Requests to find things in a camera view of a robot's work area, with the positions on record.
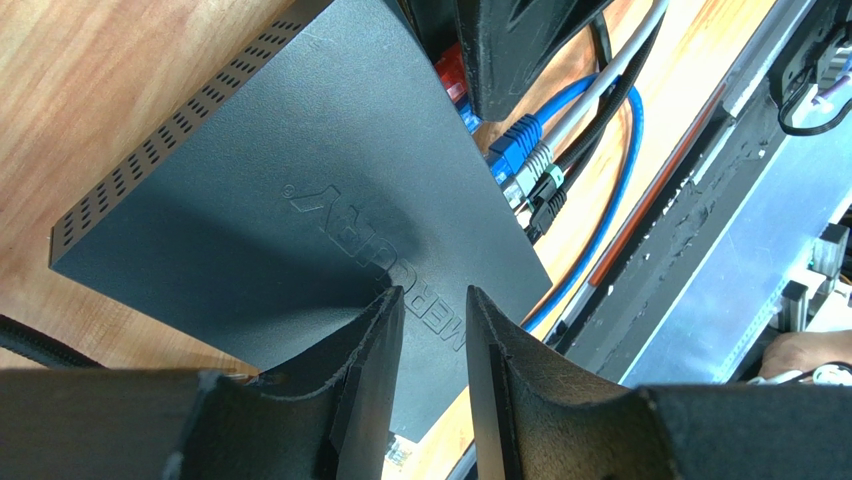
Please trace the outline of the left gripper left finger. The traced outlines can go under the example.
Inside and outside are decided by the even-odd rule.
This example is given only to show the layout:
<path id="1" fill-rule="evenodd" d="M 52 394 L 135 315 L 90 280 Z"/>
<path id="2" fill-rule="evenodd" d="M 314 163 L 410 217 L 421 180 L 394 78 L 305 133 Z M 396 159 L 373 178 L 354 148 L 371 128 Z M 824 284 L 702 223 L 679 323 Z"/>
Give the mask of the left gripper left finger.
<path id="1" fill-rule="evenodd" d="M 1 374 L 5 479 L 377 479 L 401 356 L 392 287 L 301 354 L 246 381 L 114 370 L 10 318 Z"/>

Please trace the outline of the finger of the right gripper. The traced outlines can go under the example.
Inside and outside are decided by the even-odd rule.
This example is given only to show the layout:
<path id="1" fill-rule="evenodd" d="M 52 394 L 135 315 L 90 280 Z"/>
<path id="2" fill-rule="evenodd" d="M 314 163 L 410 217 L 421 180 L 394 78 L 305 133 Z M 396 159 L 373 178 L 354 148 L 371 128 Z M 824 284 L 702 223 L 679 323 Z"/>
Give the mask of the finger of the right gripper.
<path id="1" fill-rule="evenodd" d="M 508 118 L 551 59 L 607 0 L 457 1 L 456 26 L 476 115 Z"/>

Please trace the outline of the black network switch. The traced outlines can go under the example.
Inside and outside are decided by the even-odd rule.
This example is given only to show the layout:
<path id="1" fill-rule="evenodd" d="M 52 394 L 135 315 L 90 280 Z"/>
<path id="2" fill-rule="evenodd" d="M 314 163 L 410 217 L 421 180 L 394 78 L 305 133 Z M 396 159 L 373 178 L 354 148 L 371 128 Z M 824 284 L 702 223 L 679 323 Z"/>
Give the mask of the black network switch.
<path id="1" fill-rule="evenodd" d="M 261 370 L 391 286 L 393 433 L 466 387 L 466 292 L 551 282 L 391 1 L 296 1 L 63 215 L 50 268 Z"/>

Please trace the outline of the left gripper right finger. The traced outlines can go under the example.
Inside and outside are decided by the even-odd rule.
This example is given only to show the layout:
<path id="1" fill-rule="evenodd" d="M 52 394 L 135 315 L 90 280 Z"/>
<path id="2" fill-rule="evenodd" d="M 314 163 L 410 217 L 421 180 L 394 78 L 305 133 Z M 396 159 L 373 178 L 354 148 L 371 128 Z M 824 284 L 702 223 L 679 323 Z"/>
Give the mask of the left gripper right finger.
<path id="1" fill-rule="evenodd" d="M 630 389 L 562 357 L 467 291 L 482 479 L 847 479 L 847 386 Z"/>

